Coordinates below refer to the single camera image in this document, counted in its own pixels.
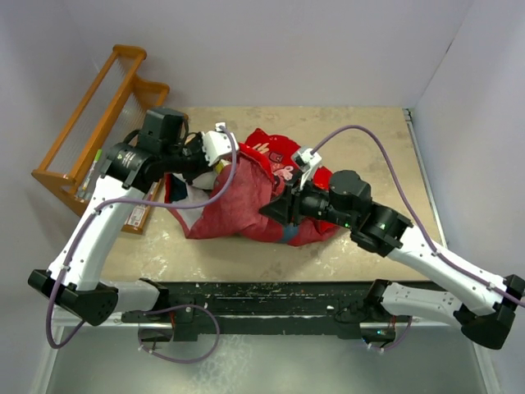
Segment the red printed pillowcase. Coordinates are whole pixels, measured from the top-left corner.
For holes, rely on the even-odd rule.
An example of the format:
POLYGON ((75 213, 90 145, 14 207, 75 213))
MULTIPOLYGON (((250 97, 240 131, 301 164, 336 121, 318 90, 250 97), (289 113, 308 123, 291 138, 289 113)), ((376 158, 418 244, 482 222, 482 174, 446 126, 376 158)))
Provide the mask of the red printed pillowcase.
POLYGON ((292 246, 326 241, 336 235, 337 226, 311 218, 298 226, 283 226, 258 212, 283 191, 284 182, 296 172, 291 155, 298 149, 292 139, 257 128, 240 144, 233 181, 217 202, 168 211, 187 239, 243 236, 292 246))

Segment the white yellow pillow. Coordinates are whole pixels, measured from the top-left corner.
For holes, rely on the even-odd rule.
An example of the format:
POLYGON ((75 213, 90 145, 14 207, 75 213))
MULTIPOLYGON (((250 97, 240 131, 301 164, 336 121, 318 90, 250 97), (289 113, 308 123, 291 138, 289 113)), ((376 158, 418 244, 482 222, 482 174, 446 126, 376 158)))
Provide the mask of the white yellow pillow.
MULTIPOLYGON (((168 173, 165 176, 164 202, 175 205, 208 202, 221 190, 227 178, 227 174, 219 176, 215 169, 197 176, 191 182, 183 174, 168 173)), ((198 208, 169 208, 168 211, 180 224, 186 238, 206 239, 220 235, 214 228, 215 221, 221 217, 219 201, 198 208)))

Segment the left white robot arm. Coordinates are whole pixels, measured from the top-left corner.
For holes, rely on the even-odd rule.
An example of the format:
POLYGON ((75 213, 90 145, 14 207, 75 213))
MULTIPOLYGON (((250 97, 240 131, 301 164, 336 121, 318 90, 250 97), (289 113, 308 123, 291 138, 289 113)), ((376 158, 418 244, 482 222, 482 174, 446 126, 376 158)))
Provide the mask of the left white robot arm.
POLYGON ((139 309, 151 322, 167 316, 169 303, 156 286, 143 280, 110 285, 100 277, 117 236, 153 183, 168 172, 208 169, 202 141, 188 143, 188 135, 184 113, 156 107, 146 112, 140 129, 105 153, 91 200, 71 238, 48 268, 29 275, 29 286, 48 298, 50 308, 59 306, 92 326, 118 309, 139 309))

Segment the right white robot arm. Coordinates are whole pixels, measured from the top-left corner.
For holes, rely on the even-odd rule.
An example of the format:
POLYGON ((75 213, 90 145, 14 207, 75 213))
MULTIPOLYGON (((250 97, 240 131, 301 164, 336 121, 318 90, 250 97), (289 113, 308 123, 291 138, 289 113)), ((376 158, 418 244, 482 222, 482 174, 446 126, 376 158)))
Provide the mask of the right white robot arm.
POLYGON ((376 280, 364 303, 370 319, 425 318, 457 328, 485 348, 503 347, 523 297, 524 280, 486 271, 433 241, 403 214, 374 202, 371 186, 357 172, 333 173, 326 190, 293 177, 259 212, 284 226, 311 218, 344 227, 359 248, 401 263, 439 286, 433 291, 376 280))

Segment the flat red white packet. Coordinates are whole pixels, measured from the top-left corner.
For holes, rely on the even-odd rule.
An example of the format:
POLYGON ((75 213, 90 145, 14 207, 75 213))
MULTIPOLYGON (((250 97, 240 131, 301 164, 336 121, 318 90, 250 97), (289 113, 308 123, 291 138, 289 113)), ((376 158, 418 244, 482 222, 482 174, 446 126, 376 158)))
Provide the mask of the flat red white packet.
POLYGON ((133 210, 130 213, 130 216, 127 219, 126 224, 132 227, 140 227, 141 223, 143 221, 144 215, 146 213, 146 206, 141 205, 135 205, 133 210))

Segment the green white marker pen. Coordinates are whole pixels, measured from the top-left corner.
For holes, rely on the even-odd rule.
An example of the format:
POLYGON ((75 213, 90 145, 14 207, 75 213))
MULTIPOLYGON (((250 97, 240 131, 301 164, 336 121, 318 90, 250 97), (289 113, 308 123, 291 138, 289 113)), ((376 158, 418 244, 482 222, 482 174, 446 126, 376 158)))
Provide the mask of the green white marker pen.
POLYGON ((88 188, 89 188, 89 183, 94 175, 94 171, 95 171, 95 168, 98 164, 98 161, 100 159, 100 156, 102 155, 102 150, 101 149, 98 149, 97 153, 95 154, 94 156, 94 160, 92 161, 90 167, 89 167, 89 170, 85 176, 85 179, 81 185, 81 190, 82 191, 86 191, 88 188))

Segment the orange wooden rack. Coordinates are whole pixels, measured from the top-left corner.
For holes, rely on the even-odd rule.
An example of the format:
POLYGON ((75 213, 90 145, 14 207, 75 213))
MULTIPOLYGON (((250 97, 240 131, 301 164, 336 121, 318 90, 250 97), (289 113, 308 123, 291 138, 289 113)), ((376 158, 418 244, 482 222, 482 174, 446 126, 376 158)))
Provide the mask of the orange wooden rack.
POLYGON ((100 158, 86 191, 81 185, 98 149, 107 152, 129 132, 139 129, 146 111, 161 106, 170 87, 139 76, 147 57, 141 47, 117 44, 84 97, 69 116, 32 176, 73 213, 84 213, 100 158))

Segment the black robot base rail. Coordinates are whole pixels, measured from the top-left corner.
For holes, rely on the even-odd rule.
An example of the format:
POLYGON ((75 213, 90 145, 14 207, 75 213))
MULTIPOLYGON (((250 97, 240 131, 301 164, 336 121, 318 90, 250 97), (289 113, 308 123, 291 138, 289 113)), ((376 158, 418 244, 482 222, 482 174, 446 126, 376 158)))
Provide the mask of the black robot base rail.
POLYGON ((328 335, 390 343, 394 322, 456 325, 459 301, 430 282, 151 282, 132 300, 122 288, 68 286, 62 306, 92 326, 119 313, 139 338, 196 341, 201 334, 328 335))

